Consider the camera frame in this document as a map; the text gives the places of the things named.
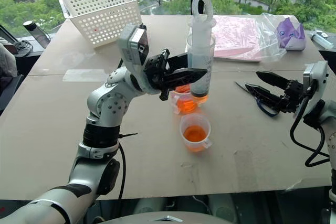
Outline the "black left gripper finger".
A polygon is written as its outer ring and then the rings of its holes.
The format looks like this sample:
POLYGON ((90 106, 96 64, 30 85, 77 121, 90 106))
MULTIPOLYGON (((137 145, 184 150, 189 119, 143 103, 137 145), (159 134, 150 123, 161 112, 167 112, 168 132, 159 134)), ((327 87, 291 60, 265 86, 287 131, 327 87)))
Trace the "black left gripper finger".
POLYGON ((170 58, 168 58, 167 62, 169 64, 169 70, 170 71, 175 71, 175 70, 178 70, 178 69, 187 68, 188 67, 187 53, 184 52, 182 54, 170 57, 170 58))
POLYGON ((166 89, 174 90, 176 87, 194 83, 206 74, 206 69, 177 69, 163 77, 163 87, 166 89))

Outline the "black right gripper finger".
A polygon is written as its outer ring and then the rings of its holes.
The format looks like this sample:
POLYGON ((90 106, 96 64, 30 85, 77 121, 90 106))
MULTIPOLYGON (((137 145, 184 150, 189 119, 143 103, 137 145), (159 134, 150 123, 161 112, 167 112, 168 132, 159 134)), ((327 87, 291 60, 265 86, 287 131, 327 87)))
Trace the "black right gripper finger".
POLYGON ((257 100, 261 101, 270 109, 274 111, 284 110, 280 96, 272 94, 269 90, 255 84, 247 83, 245 84, 245 87, 254 97, 257 98, 257 100))
POLYGON ((290 83, 290 80, 270 71, 257 71, 256 75, 263 82, 282 90, 286 90, 290 83))

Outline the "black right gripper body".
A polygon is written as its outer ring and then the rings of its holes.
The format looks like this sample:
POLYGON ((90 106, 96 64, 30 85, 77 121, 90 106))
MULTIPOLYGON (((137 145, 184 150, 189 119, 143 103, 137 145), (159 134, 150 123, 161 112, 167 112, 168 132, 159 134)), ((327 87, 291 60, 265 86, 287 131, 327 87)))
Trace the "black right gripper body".
POLYGON ((303 84, 296 80, 286 80, 280 96, 279 110, 283 113, 296 113, 303 99, 303 84))

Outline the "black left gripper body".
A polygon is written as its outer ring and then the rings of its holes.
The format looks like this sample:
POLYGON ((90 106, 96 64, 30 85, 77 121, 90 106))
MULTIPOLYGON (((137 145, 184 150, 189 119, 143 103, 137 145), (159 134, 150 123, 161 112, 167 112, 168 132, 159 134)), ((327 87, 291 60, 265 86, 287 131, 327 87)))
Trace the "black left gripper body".
POLYGON ((169 64, 169 55, 170 51, 163 49, 160 54, 147 60, 143 70, 148 85, 144 92, 150 95, 159 93, 159 98, 162 101, 168 100, 171 90, 167 80, 168 75, 173 73, 169 64))

